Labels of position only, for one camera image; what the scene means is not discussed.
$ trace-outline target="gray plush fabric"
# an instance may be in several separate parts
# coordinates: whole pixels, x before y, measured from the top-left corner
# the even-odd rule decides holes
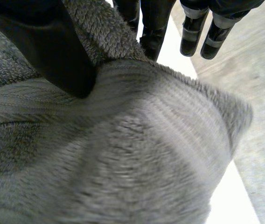
[[[147,60],[104,0],[64,4],[97,83],[69,96],[0,33],[0,224],[204,223],[251,107]]]

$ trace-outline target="white floor stripe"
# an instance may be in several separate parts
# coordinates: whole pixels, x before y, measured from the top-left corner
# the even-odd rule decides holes
[[[142,31],[143,24],[140,22],[138,39]],[[182,56],[179,52],[180,41],[179,32],[170,17],[158,63],[169,66],[191,78],[197,78],[190,58]],[[234,162],[228,166],[210,204],[211,213],[206,224],[260,224]]]

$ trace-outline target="gray fleece fabric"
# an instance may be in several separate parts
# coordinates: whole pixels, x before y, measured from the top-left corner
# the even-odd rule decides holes
[[[146,59],[104,0],[63,2],[97,83],[69,96],[0,33],[0,224],[203,224],[251,107]]]

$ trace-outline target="gray concrete floor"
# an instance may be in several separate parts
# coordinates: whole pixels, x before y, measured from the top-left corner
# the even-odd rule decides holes
[[[172,17],[181,33],[184,12],[179,1]],[[199,79],[253,105],[254,121],[235,162],[258,218],[265,224],[265,2],[234,26],[216,58],[207,61],[200,57],[200,50],[211,20],[210,13],[191,60]]]

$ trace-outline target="gray reflective band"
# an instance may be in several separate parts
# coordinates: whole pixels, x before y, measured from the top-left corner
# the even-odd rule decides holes
[[[219,27],[220,29],[228,29],[228,28],[231,28],[235,25],[235,23],[241,21],[242,18],[240,19],[235,19],[235,20],[232,20],[232,19],[227,19],[219,14],[216,14],[216,13],[212,13],[213,15],[213,21],[215,23],[215,25],[217,27]]]
[[[182,7],[184,9],[185,15],[191,19],[199,19],[203,17],[209,11],[209,8],[205,8],[202,10],[195,10],[195,9],[188,8],[184,5],[182,5]]]

